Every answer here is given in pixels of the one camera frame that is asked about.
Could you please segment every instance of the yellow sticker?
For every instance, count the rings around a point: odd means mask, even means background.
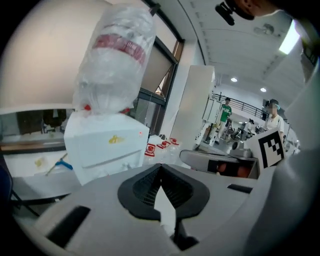
[[[125,141],[124,138],[118,137],[117,135],[113,135],[113,137],[111,139],[109,139],[109,143],[110,144],[121,143],[121,142],[124,142],[124,141]]]

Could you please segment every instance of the black chair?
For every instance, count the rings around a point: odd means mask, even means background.
[[[12,195],[17,200],[17,206],[24,206],[27,208],[32,214],[39,217],[39,214],[36,213],[33,209],[31,209],[28,205],[24,204],[21,198],[13,191],[13,179],[7,168],[5,159],[3,155],[0,155],[0,205],[9,209],[11,206],[11,197]]]

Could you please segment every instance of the chair leg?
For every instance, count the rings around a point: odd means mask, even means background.
[[[33,215],[39,217],[40,215],[36,213],[29,205],[24,204],[24,202],[21,200],[21,198],[16,194],[16,192],[12,191],[12,194],[14,197],[19,201],[21,205],[23,205],[25,208],[27,208]]]

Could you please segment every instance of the railing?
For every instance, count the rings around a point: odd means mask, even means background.
[[[213,95],[213,99],[220,101],[220,102],[225,102],[227,96],[224,95],[220,95],[220,94],[214,94]],[[247,112],[257,118],[260,118],[262,120],[266,120],[269,117],[269,113],[267,113],[266,111],[263,111],[259,108],[256,108],[255,106],[249,105],[247,103],[244,103],[240,100],[234,99],[234,98],[230,98],[231,101],[229,103],[229,106],[244,112]]]

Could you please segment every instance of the ceiling light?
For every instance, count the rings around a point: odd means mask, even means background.
[[[284,54],[289,54],[293,47],[296,45],[300,38],[300,35],[295,29],[295,21],[292,20],[288,33],[286,34],[279,50]]]

